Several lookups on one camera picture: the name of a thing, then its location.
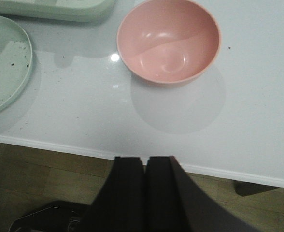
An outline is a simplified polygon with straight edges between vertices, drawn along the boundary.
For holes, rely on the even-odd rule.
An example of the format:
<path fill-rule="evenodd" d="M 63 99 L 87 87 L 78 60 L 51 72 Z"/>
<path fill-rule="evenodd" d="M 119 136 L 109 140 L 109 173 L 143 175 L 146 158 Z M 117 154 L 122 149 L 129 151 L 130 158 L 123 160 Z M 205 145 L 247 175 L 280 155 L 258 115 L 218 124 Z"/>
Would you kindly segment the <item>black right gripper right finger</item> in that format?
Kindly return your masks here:
<path fill-rule="evenodd" d="M 221 207 L 175 157 L 151 157 L 146 166 L 146 223 L 150 232 L 256 232 Z"/>

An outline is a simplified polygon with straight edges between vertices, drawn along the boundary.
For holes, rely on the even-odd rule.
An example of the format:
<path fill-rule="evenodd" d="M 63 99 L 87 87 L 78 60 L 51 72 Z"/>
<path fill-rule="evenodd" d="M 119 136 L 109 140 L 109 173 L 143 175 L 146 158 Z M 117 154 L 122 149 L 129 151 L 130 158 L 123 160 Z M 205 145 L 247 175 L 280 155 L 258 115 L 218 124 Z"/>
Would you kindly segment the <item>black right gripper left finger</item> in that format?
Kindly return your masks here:
<path fill-rule="evenodd" d="M 82 232 L 142 232 L 144 170 L 140 158 L 116 157 L 106 182 L 80 221 Z"/>

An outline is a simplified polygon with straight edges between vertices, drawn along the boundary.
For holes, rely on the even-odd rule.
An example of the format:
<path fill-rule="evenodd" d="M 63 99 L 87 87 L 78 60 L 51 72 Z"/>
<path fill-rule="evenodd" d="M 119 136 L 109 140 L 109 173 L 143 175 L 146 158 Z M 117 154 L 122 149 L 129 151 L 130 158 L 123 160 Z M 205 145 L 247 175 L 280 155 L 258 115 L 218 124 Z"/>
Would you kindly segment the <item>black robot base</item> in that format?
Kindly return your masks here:
<path fill-rule="evenodd" d="M 87 204 L 53 201 L 15 220 L 10 232 L 76 232 Z"/>

